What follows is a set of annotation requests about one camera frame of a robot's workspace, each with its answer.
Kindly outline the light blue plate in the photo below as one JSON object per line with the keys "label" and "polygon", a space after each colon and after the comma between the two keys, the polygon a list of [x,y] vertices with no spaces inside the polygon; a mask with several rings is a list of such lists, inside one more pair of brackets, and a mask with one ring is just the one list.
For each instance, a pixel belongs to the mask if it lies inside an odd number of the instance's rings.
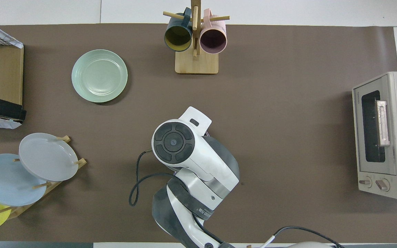
{"label": "light blue plate", "polygon": [[17,154],[0,154],[0,204],[21,207],[34,204],[44,196],[47,187],[34,189],[46,183],[30,174],[18,159]]}

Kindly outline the green plate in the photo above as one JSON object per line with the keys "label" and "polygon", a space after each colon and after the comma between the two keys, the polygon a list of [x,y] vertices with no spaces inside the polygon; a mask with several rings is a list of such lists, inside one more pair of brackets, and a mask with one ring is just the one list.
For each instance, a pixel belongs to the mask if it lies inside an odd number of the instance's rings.
{"label": "green plate", "polygon": [[74,63],[71,82],[83,99],[105,103],[118,97],[128,82],[128,68],[123,59],[106,49],[86,52]]}

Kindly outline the dark teal mug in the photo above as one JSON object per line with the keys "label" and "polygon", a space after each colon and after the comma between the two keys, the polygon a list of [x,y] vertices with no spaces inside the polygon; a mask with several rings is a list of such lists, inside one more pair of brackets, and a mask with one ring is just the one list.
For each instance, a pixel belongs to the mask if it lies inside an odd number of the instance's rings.
{"label": "dark teal mug", "polygon": [[164,42],[175,52],[182,52],[187,50],[192,44],[192,10],[186,7],[183,13],[178,13],[182,16],[180,19],[172,17],[167,24],[167,29],[164,33]]}

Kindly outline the wooden mug tree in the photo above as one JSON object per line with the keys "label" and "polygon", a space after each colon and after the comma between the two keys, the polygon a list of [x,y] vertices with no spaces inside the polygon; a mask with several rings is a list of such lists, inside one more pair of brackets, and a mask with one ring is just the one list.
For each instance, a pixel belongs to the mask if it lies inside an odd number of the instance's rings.
{"label": "wooden mug tree", "polygon": [[[209,54],[200,47],[200,32],[203,24],[204,10],[201,9],[201,0],[190,0],[192,10],[192,44],[182,52],[175,52],[175,72],[189,75],[215,75],[219,71],[219,54]],[[182,16],[170,12],[163,13],[170,18],[182,18]],[[218,16],[211,21],[229,20],[229,16]]]}

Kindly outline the pink ribbed mug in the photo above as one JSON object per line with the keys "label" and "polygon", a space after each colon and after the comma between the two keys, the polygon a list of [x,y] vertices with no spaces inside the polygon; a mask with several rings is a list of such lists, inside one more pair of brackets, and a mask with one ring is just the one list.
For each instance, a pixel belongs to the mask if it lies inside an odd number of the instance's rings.
{"label": "pink ribbed mug", "polygon": [[204,10],[199,42],[201,49],[209,54],[219,54],[227,46],[226,23],[224,20],[211,21],[216,17],[211,9]]}

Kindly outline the brown table mat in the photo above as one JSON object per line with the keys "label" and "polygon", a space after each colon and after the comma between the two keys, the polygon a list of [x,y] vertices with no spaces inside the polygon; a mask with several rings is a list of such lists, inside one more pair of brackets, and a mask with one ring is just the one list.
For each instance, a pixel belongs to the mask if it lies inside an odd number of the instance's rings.
{"label": "brown table mat", "polygon": [[[216,75],[178,75],[165,24],[13,25],[24,43],[24,123],[0,129],[0,154],[28,134],[71,137],[87,164],[0,226],[0,241],[175,242],[153,220],[167,182],[141,184],[135,164],[156,127],[192,106],[236,158],[241,181],[205,227],[230,243],[263,243],[302,226],[340,243],[397,243],[397,200],[358,189],[354,86],[397,70],[391,27],[228,25]],[[74,63],[106,49],[128,68],[123,92],[93,103],[73,88]]]}

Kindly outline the beige toaster oven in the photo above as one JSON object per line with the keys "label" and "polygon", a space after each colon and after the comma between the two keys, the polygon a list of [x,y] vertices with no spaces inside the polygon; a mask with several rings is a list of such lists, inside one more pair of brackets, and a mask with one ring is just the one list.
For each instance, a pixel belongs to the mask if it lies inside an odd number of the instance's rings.
{"label": "beige toaster oven", "polygon": [[352,89],[359,190],[397,199],[397,72]]}

